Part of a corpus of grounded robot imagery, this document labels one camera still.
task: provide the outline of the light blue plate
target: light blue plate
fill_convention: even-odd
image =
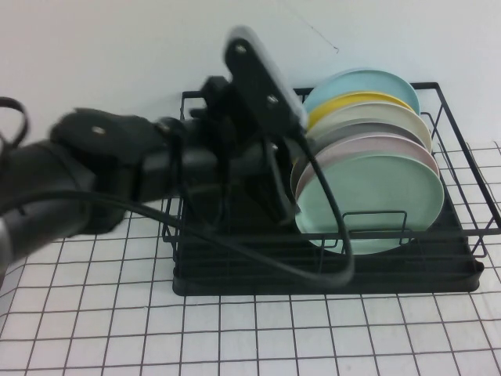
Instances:
[[[370,68],[346,70],[327,78],[312,90],[304,105],[307,112],[311,112],[329,99],[358,91],[389,94],[403,100],[416,114],[420,114],[420,101],[410,83],[392,73]]]
[[[372,151],[353,153],[322,168],[334,198],[346,215],[348,230],[382,229],[399,231],[405,211],[405,227],[426,230],[438,217],[444,190],[437,174],[428,166],[404,154]],[[335,233],[337,221],[318,177],[314,176],[297,199],[301,209],[296,225],[302,233]],[[320,240],[310,240],[321,246]],[[355,255],[369,255],[399,246],[399,239],[352,240]],[[326,240],[326,250],[341,253],[343,241]]]

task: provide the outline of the white wall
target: white wall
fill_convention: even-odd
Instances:
[[[32,139],[72,107],[177,115],[182,90],[227,74],[236,24],[293,85],[358,66],[439,81],[467,139],[501,139],[500,0],[0,0],[0,96],[27,105]]]

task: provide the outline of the black metal dish rack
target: black metal dish rack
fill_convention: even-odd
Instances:
[[[185,236],[182,228],[163,228],[164,241],[174,250],[173,289],[178,295],[289,295],[289,294],[369,294],[473,291],[478,288],[484,264],[478,259],[487,255],[484,237],[501,234],[501,217],[478,166],[452,116],[449,105],[437,83],[416,83],[414,89],[433,94],[438,103],[436,116],[421,115],[429,122],[434,140],[434,156],[441,167],[445,203],[434,225],[425,232],[409,231],[402,212],[402,228],[391,231],[351,233],[352,238],[377,239],[394,237],[401,245],[375,255],[355,256],[355,275],[339,289],[313,287],[302,280],[251,261],[243,256]],[[311,89],[298,89],[304,99]],[[182,94],[181,118],[185,101],[199,99],[199,92]],[[467,192],[466,175],[472,175],[468,186],[481,193],[481,202],[473,202]],[[216,215],[217,195],[193,197],[198,210],[210,218]],[[491,219],[481,223],[473,206],[483,205]],[[457,208],[467,217],[460,221]],[[178,216],[183,225],[196,226],[193,215],[179,205]],[[292,266],[316,273],[335,273],[344,265],[344,256],[316,247],[308,240],[338,239],[337,233],[300,234],[295,225],[281,227],[272,223],[261,209],[238,187],[232,191],[230,218],[219,234]],[[406,244],[404,239],[411,240]]]

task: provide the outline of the black cable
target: black cable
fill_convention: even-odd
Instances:
[[[17,135],[14,136],[12,141],[8,141],[3,135],[0,135],[0,140],[2,141],[2,149],[0,150],[1,163],[5,161],[12,149],[16,149],[23,142],[28,131],[30,130],[30,122],[28,121],[28,116],[23,104],[13,98],[0,96],[0,108],[10,108],[12,110],[19,111],[23,115],[23,123],[21,124],[20,130],[18,131]]]
[[[154,219],[168,226],[176,227],[178,229],[182,227],[181,222],[176,217],[173,217],[171,215],[166,215],[162,211],[150,208],[143,204],[137,204],[131,201],[124,201],[115,196],[110,196],[103,193],[82,192],[77,190],[54,190],[42,193],[29,193],[24,196],[17,197],[16,199],[11,200],[10,202],[0,206],[0,216],[4,215],[6,212],[10,212],[11,210],[24,206],[26,204],[31,204],[37,201],[47,201],[47,200],[78,200],[78,201],[92,202],[94,204],[101,204],[108,206],[112,205],[114,207],[128,210],[130,212],[143,215],[150,219]],[[285,273],[289,273],[290,275],[300,277],[304,280],[309,281],[312,284],[319,284],[322,287],[330,287],[330,288],[340,287],[343,284],[346,284],[351,279],[351,276],[353,274],[352,271],[351,273],[349,273],[349,269],[350,268],[353,269],[353,261],[351,258],[348,258],[348,266],[345,270],[343,270],[342,273],[337,273],[335,275],[310,273],[295,268],[293,266],[290,266],[286,263],[279,262],[273,258],[264,256],[247,247],[241,246],[239,244],[234,244],[233,242],[227,241],[221,237],[214,235],[213,233],[207,232],[206,230],[195,230],[188,226],[183,226],[182,229],[183,231],[191,233],[193,236],[199,237],[200,239],[205,240],[209,243],[229,249],[231,251],[236,251],[241,255],[248,257],[249,259],[261,262],[272,268],[281,270]],[[351,255],[351,248],[349,247],[349,242],[346,242],[346,244],[348,245],[347,255],[349,257]]]
[[[303,153],[305,153],[309,162],[312,164],[313,170],[319,178],[320,185],[323,188],[323,192],[326,194],[327,201],[329,202],[329,206],[334,214],[334,218],[337,221],[337,228],[341,235],[343,247],[347,256],[346,267],[338,274],[336,274],[336,277],[339,278],[340,286],[342,286],[352,279],[355,272],[355,258],[353,255],[353,250],[351,249],[350,235],[348,233],[348,229],[346,228],[346,224],[344,223],[343,215],[341,214],[341,211],[337,206],[337,202],[334,199],[332,190],[330,190],[329,183],[327,182],[326,177],[323,174],[322,169],[320,168],[319,162],[316,160],[315,156],[310,150],[307,139],[301,133],[298,133],[295,137],[295,141],[303,150]]]
[[[184,124],[173,117],[166,117],[159,120],[159,123],[162,125],[168,126],[169,131],[165,133],[165,131],[160,128],[160,133],[164,137],[164,140],[170,148],[172,149],[173,160],[177,161],[175,164],[175,174],[177,175],[178,182],[178,191],[186,205],[186,207],[191,211],[194,215],[195,219],[202,225],[205,226],[208,230],[216,230],[226,219],[229,213],[229,164],[226,159],[218,156],[219,163],[219,175],[222,176],[221,181],[221,198],[219,200],[219,210],[218,214],[215,217],[213,222],[209,222],[206,220],[196,209],[195,204],[193,203],[193,198],[191,193],[189,192],[188,186],[186,185],[186,181],[183,174],[183,166],[182,166],[182,154],[186,147],[186,137],[187,131]]]

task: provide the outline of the grid pattern surface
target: grid pattern surface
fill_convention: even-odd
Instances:
[[[501,201],[499,144],[472,151]],[[486,269],[470,294],[183,298],[172,292],[172,248],[160,232],[129,215],[112,233],[58,241],[11,265],[0,290],[0,372],[501,374],[497,237],[485,238]]]

